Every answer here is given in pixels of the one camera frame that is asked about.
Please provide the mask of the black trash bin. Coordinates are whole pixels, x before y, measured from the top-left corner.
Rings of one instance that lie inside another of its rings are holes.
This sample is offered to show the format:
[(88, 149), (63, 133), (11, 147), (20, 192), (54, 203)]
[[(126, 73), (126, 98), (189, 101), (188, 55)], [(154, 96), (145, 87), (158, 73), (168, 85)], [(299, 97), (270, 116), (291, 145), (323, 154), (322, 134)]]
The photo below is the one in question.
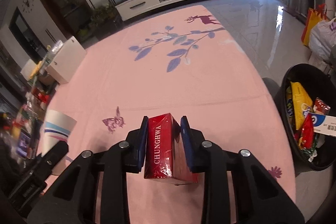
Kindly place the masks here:
[(335, 86), (309, 64), (285, 74), (275, 96), (296, 173), (327, 169), (335, 162)]

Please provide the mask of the yellow chip bag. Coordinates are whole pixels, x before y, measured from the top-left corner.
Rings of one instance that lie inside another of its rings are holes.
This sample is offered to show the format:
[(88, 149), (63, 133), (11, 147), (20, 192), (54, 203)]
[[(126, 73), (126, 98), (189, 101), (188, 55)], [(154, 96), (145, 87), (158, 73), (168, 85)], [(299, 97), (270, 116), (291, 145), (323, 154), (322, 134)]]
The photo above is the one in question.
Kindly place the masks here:
[(290, 82), (285, 99), (289, 123), (295, 130), (299, 130), (313, 108), (313, 101), (299, 82)]

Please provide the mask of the red cigarette pack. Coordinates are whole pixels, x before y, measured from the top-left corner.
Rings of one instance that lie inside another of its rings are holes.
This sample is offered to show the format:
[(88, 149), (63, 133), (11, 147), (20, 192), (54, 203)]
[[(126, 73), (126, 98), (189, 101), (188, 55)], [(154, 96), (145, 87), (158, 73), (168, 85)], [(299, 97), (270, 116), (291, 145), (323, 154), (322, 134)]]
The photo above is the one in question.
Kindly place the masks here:
[(144, 178), (174, 185), (198, 183), (187, 166), (181, 127), (170, 114), (148, 120)]

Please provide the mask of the white paper cup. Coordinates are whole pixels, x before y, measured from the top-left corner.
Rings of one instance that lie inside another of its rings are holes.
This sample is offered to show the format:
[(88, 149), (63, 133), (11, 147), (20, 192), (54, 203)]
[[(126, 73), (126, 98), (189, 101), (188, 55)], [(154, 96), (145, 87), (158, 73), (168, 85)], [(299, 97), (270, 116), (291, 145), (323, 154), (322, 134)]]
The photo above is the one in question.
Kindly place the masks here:
[(44, 156), (59, 141), (68, 142), (77, 121), (56, 110), (47, 110), (43, 123), (42, 148)]

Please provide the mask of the white medicine box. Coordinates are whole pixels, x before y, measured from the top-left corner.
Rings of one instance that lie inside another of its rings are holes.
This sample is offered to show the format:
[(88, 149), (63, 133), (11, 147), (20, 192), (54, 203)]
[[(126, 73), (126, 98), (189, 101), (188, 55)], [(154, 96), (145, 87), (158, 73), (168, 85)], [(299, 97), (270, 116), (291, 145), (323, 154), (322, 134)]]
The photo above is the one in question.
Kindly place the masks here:
[(336, 137), (336, 117), (309, 113), (315, 133)]

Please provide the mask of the dark floor plant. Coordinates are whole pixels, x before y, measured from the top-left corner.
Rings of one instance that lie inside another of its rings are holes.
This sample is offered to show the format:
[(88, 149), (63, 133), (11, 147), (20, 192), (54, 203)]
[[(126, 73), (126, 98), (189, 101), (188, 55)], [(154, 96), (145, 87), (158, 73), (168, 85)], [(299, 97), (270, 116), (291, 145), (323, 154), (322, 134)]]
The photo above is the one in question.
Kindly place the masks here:
[(121, 25), (121, 18), (115, 6), (102, 5), (94, 9), (90, 20), (80, 26), (76, 38), (81, 43), (92, 37), (102, 40), (118, 31)]

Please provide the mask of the pink printed tablecloth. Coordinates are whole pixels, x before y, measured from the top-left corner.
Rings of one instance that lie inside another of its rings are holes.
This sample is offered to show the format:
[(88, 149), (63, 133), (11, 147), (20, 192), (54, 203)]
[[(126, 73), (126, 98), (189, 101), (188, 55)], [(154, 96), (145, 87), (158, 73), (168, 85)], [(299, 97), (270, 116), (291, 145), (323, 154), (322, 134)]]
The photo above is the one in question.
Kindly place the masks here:
[[(293, 163), (264, 81), (229, 32), (194, 6), (151, 18), (88, 48), (49, 110), (77, 121), (68, 138), (73, 161), (107, 151), (140, 128), (143, 117), (170, 113), (225, 151), (249, 150), (294, 202)], [(174, 185), (127, 173), (129, 223), (202, 223), (204, 173)]]

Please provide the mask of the red snack wrapper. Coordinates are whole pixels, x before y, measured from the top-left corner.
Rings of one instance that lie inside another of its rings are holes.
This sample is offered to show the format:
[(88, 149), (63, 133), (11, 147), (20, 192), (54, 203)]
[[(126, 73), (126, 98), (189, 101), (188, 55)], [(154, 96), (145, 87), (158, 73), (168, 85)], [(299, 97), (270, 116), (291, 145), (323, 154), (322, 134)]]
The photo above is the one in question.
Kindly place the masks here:
[(313, 112), (315, 114), (320, 114), (320, 115), (328, 115), (330, 112), (331, 107), (327, 105), (323, 100), (320, 98), (315, 99), (315, 103), (313, 106)]

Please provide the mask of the wall clock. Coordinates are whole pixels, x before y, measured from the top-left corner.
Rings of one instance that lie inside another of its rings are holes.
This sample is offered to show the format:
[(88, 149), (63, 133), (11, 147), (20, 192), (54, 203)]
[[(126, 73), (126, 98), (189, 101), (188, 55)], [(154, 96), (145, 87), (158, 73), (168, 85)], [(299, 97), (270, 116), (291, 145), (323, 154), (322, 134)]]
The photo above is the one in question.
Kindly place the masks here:
[(22, 0), (22, 11), (30, 13), (34, 8), (34, 0)]

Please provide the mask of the orange shopping bag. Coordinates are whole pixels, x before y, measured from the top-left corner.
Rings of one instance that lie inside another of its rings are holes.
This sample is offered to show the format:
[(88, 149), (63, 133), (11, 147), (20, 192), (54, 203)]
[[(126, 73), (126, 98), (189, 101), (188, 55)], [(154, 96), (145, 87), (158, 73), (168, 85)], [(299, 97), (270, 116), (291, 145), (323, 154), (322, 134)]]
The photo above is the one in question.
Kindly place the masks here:
[(326, 12), (327, 12), (327, 5), (325, 3), (318, 5), (316, 9), (312, 8), (308, 9), (305, 28), (301, 36), (301, 41), (304, 46), (309, 45), (309, 37), (312, 28), (322, 20), (329, 20)]

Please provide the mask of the green snack wrapper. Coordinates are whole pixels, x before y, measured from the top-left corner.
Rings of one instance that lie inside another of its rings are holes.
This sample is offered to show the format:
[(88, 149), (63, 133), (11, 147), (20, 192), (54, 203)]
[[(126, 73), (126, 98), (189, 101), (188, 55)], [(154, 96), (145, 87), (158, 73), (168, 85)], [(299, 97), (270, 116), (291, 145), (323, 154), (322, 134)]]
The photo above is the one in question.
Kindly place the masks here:
[(315, 144), (311, 148), (299, 147), (299, 149), (308, 162), (313, 162), (317, 157), (317, 146)]

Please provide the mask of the white wooden box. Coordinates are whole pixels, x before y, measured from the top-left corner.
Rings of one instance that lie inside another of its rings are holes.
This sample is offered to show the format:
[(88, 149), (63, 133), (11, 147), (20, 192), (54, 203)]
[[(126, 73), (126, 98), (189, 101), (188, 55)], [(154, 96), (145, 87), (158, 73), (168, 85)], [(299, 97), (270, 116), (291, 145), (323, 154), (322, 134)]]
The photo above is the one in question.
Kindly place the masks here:
[(60, 47), (60, 50), (47, 65), (46, 71), (59, 84), (67, 84), (74, 76), (86, 54), (86, 50), (72, 36)]

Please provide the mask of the white plastic bag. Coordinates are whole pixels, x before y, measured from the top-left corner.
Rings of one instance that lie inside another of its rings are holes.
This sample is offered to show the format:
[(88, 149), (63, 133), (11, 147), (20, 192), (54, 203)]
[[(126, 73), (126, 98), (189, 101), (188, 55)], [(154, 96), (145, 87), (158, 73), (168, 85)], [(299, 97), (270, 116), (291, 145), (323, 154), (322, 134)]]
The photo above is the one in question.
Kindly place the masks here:
[(317, 23), (309, 35), (309, 48), (323, 61), (331, 63), (331, 50), (335, 46), (335, 18)]

